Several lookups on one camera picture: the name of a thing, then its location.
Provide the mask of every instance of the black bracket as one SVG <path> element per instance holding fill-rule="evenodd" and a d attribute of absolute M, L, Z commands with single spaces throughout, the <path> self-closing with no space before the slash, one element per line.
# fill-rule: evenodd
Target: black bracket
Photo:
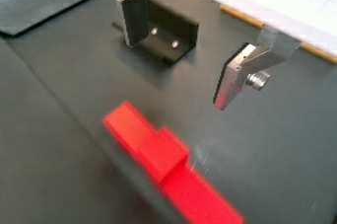
<path fill-rule="evenodd" d="M 149 36 L 137 47 L 172 65 L 196 46 L 198 23 L 156 0 L 148 0 L 148 3 Z M 113 26 L 122 29 L 117 17 Z"/>

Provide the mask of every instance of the metal bracket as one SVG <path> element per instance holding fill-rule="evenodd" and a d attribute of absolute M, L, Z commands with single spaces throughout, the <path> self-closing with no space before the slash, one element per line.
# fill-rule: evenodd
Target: metal bracket
<path fill-rule="evenodd" d="M 290 58 L 300 46 L 300 40 L 264 25 L 258 44 L 253 46 L 245 43 L 225 62 L 213 98 L 218 110 L 228 107 L 245 84 L 258 91 L 262 90 L 270 78 L 264 70 Z"/>
<path fill-rule="evenodd" d="M 172 65 L 196 46 L 198 23 L 156 0 L 148 0 L 148 6 L 150 34 L 137 47 Z M 113 25 L 121 29 L 120 20 Z"/>
<path fill-rule="evenodd" d="M 148 0 L 116 0 L 125 41 L 137 45 L 149 35 Z"/>

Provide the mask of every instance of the red plastic piece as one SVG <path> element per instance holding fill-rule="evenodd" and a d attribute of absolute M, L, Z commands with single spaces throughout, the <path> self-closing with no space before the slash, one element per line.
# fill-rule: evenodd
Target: red plastic piece
<path fill-rule="evenodd" d="M 168 128 L 156 131 L 128 102 L 102 122 L 189 223 L 244 223 L 230 203 L 186 164 L 188 148 Z"/>
<path fill-rule="evenodd" d="M 162 184 L 185 166 L 188 148 L 165 127 L 140 144 L 138 151 L 142 166 L 157 184 Z"/>
<path fill-rule="evenodd" d="M 244 222 L 230 203 L 197 172 L 192 171 L 189 165 L 168 180 L 162 193 L 189 223 L 240 224 Z"/>

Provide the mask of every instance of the dark gray table surface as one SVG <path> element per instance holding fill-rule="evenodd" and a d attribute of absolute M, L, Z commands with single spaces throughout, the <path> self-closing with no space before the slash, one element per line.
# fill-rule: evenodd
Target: dark gray table surface
<path fill-rule="evenodd" d="M 0 223 L 169 223 L 0 38 Z"/>
<path fill-rule="evenodd" d="M 113 0 L 89 0 L 6 41 L 172 223 L 181 222 L 178 214 L 101 125 L 124 100 L 188 144 L 189 162 L 246 224 L 330 224 L 337 211 L 336 66 L 298 50 L 270 69 L 265 90 L 246 88 L 220 112 L 212 97 L 222 63 L 244 41 L 256 41 L 258 29 L 210 0 L 161 1 L 200 22 L 197 47 L 170 68 L 124 45 L 110 27 Z"/>

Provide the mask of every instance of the screw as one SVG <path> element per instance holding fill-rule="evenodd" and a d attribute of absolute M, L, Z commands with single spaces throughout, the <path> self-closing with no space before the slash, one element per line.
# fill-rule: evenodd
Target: screw
<path fill-rule="evenodd" d="M 152 29 L 152 34 L 156 35 L 157 32 L 158 32 L 158 29 L 157 29 L 157 28 L 153 28 L 153 29 Z"/>
<path fill-rule="evenodd" d="M 172 47 L 173 47 L 173 48 L 177 48 L 177 47 L 178 47 L 178 41 L 177 41 L 177 40 L 173 41 Z"/>
<path fill-rule="evenodd" d="M 266 71 L 260 71 L 249 74 L 246 85 L 252 86 L 256 90 L 261 91 L 270 79 L 270 74 Z"/>

